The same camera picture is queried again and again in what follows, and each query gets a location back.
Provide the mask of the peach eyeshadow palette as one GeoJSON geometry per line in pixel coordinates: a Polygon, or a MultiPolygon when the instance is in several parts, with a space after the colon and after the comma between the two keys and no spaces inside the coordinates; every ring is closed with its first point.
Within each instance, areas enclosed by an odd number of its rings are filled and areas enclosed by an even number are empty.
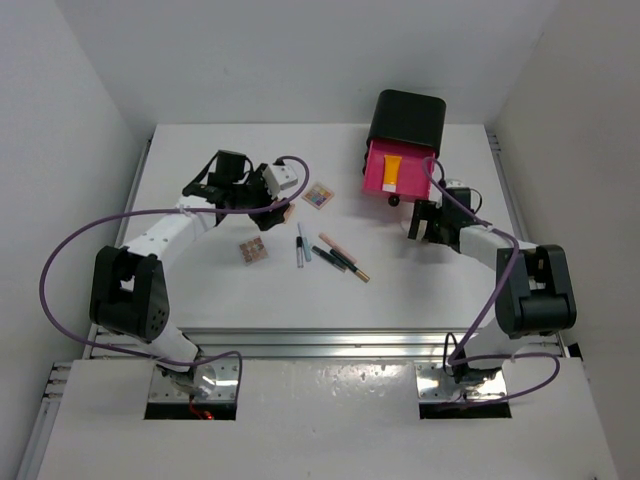
{"type": "Polygon", "coordinates": [[[294,212],[295,206],[290,204],[283,214],[284,223],[287,223],[294,212]]]}

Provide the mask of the pink top drawer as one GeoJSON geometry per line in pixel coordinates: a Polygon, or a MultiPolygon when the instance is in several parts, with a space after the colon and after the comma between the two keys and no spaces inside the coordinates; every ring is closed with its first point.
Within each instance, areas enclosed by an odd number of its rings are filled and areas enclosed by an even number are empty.
{"type": "Polygon", "coordinates": [[[393,198],[393,205],[428,200],[431,183],[423,171],[423,160],[428,159],[427,170],[432,174],[437,156],[437,151],[429,146],[372,139],[361,190],[367,195],[393,198]]]}

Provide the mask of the orange cream tube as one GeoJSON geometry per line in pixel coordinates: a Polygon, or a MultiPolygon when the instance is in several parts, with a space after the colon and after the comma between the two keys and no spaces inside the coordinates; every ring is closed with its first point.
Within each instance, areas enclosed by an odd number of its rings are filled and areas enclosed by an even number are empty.
{"type": "Polygon", "coordinates": [[[382,180],[382,190],[395,193],[398,187],[399,170],[402,157],[397,155],[384,156],[384,171],[382,180]]]}

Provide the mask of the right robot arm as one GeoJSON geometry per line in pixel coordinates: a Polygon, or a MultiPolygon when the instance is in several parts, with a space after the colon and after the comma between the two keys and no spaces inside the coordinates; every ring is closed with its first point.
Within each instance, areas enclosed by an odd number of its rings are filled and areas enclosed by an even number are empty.
{"type": "Polygon", "coordinates": [[[408,237],[451,248],[495,273],[495,287],[454,350],[444,372],[458,383],[499,371],[531,336],[574,327],[577,306],[564,249],[523,242],[470,209],[471,189],[449,187],[441,200],[414,202],[408,237]]]}

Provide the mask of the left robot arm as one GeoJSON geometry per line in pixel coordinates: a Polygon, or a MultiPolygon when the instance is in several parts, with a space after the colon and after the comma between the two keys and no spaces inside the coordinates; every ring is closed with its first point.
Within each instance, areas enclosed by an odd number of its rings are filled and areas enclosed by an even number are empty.
{"type": "Polygon", "coordinates": [[[199,348],[170,320],[166,273],[196,240],[231,210],[242,210],[262,231],[284,222],[280,194],[298,183],[283,160],[254,165],[244,154],[218,151],[181,192],[173,213],[123,246],[95,259],[89,316],[128,336],[166,370],[191,376],[199,348]]]}

